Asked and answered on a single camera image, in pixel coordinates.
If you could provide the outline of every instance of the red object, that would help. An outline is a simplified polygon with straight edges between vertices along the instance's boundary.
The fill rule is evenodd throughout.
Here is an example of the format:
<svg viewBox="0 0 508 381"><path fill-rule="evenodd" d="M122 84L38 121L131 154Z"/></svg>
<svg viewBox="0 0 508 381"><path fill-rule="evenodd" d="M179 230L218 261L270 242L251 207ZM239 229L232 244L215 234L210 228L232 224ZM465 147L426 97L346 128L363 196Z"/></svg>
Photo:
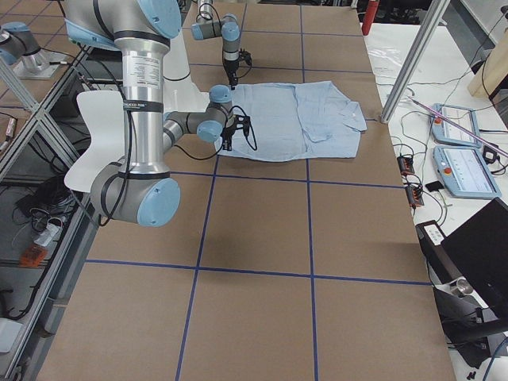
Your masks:
<svg viewBox="0 0 508 381"><path fill-rule="evenodd" d="M372 23L374 22L375 14L378 11L379 0L370 0L365 12L364 23L362 24L362 33L367 36L371 31Z"/></svg>

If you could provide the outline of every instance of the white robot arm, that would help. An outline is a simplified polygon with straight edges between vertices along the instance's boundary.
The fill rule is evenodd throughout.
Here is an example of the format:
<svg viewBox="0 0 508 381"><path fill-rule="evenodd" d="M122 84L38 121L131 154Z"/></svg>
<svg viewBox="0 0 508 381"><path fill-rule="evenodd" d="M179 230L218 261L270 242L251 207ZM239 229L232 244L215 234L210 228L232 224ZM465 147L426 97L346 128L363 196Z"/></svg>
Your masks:
<svg viewBox="0 0 508 381"><path fill-rule="evenodd" d="M164 152L185 133L214 142L239 122L226 86L210 91L202 113L173 112L163 120L163 58L178 36L181 16L176 0L67 0L67 32L72 40L121 50L123 65L125 155L107 165L91 187L102 216L161 226L175 214L180 190L170 178Z"/></svg>

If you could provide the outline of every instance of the light blue cloth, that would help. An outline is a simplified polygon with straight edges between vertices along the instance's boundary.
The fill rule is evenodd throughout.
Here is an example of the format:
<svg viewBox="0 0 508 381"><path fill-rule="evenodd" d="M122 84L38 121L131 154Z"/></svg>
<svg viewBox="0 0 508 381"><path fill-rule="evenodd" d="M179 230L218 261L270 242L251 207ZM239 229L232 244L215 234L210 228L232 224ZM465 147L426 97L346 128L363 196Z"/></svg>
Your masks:
<svg viewBox="0 0 508 381"><path fill-rule="evenodd" d="M233 150L220 152L224 156L262 161L355 157L360 134L367 129L360 105L330 81L238 85L233 104L251 117L258 150L237 131Z"/></svg>

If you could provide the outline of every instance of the fabric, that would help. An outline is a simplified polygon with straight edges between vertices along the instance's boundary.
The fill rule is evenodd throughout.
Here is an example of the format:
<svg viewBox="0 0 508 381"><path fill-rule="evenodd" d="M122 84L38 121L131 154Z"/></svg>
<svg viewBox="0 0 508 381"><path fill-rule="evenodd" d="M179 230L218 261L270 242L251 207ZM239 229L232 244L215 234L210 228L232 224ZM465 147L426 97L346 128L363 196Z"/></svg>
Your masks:
<svg viewBox="0 0 508 381"><path fill-rule="evenodd" d="M238 85L233 104L251 117L258 150L251 149L237 131L233 150L220 152L224 156L278 162L355 157L360 134L367 129L360 105L330 81Z"/></svg>

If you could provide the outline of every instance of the white table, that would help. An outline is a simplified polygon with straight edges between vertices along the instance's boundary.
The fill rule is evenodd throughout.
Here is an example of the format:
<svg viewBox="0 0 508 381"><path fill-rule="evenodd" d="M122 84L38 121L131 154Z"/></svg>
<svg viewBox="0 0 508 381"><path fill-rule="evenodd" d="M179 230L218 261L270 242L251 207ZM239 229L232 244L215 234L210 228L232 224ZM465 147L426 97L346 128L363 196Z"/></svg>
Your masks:
<svg viewBox="0 0 508 381"><path fill-rule="evenodd" d="M379 96L383 104L392 88L388 84L394 83L417 32L418 27L414 25L374 24L370 34L365 37L369 58L371 59L376 82L378 83ZM446 27L440 26L434 33L410 83L445 83L450 79L459 78L468 68L468 62L462 56L452 36ZM444 103L453 91L447 101L449 105L470 107L475 110L490 106L491 103L485 98L473 98L468 93L467 86L473 76L471 72L466 74L458 83L455 91L453 89L457 81L446 85L411 84L409 87L414 91L415 98L426 105ZM404 137L402 133L401 117L411 111L425 112L412 102L409 102L407 98L403 99L390 120L390 132L393 137L396 137L393 139L394 144L399 143L400 139L402 143L413 147L415 152L423 152L425 147L422 144ZM480 129L506 130L494 107L478 111L476 114ZM427 141L429 136L428 117L423 114L413 113L404 118L403 124L406 135L424 142ZM482 133L481 136L498 144L500 148L508 149L508 134ZM414 169L424 184L439 179L433 166L432 148L436 146L436 143L432 137L429 139L428 146L429 150L425 161L424 155L416 155L414 157ZM397 155L399 149L400 147L394 147ZM402 153L409 152L408 148L402 149ZM508 159L502 158L502 162L507 163ZM495 176L495 181L501 189L502 200L508 203L508 175ZM454 198L446 190L441 191L441 194L448 204L448 216L441 226L445 234L450 234L488 203L487 200ZM425 205L417 208L415 211L415 224L428 220L437 220L440 216L440 207L435 201L429 196L424 195L424 202ZM457 351L450 351L450 356L457 380L464 380L473 369L466 365ZM488 360L483 362L482 367L477 371L476 379L482 379L487 364ZM507 374L508 358L498 358L494 362L488 380L501 381L506 379Z"/></svg>

